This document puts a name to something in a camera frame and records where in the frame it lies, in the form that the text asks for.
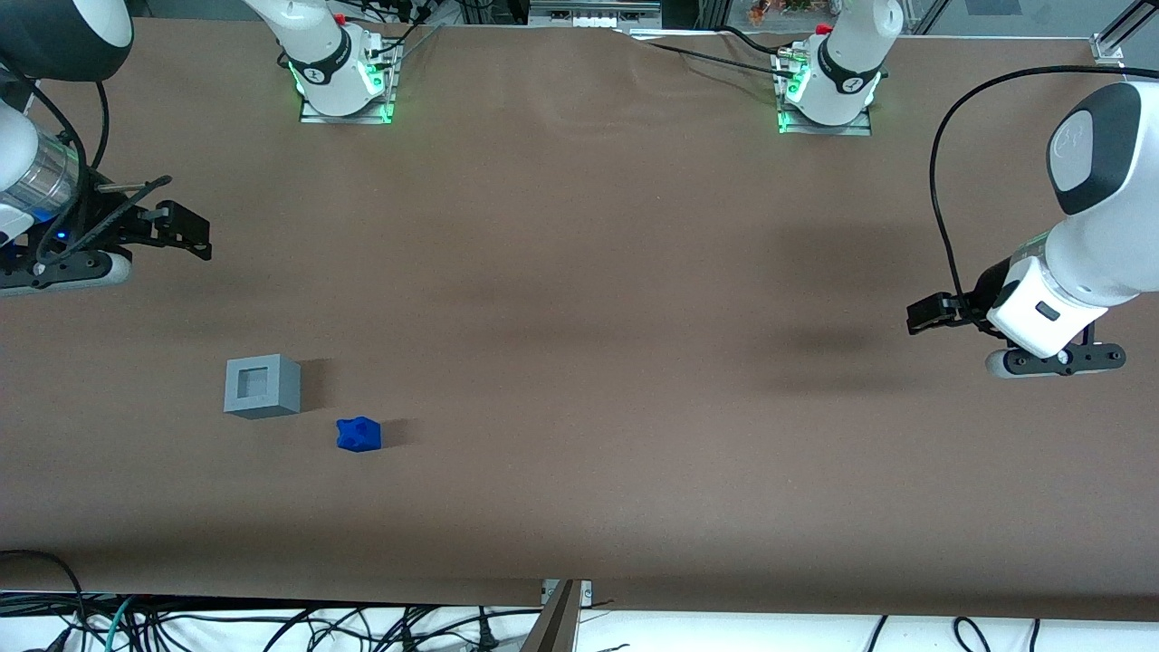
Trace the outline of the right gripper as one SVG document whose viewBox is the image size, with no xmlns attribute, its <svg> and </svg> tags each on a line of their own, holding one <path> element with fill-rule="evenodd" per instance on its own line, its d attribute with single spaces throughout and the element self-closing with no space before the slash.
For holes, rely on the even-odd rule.
<svg viewBox="0 0 1159 652">
<path fill-rule="evenodd" d="M 72 242 L 73 208 L 60 215 L 46 210 L 22 208 L 3 204 L 3 272 L 31 274 L 75 274 L 83 271 L 83 259 L 65 251 Z M 211 224 L 178 202 L 160 202 L 153 208 L 134 206 L 116 227 L 100 230 L 83 249 L 115 254 L 133 259 L 132 246 L 176 248 L 197 256 L 212 257 Z"/>
</svg>

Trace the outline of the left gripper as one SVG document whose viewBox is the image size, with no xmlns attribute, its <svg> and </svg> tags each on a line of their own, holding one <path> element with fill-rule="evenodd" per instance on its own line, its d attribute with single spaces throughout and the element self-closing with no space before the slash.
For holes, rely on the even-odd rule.
<svg viewBox="0 0 1159 652">
<path fill-rule="evenodd" d="M 1111 281 L 1064 257 L 1007 257 L 974 283 L 974 306 L 990 327 L 1035 358 L 1052 358 L 1111 305 Z M 965 294 L 935 292 L 906 308 L 911 337 L 974 327 Z"/>
</svg>

